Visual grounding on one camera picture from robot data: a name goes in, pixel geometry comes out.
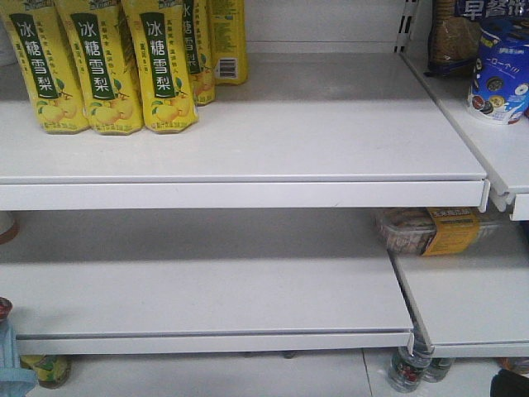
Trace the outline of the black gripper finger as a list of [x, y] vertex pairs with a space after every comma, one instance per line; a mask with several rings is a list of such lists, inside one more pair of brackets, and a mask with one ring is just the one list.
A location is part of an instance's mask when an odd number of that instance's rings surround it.
[[491, 380], [490, 397], [528, 397], [528, 378], [502, 369]]

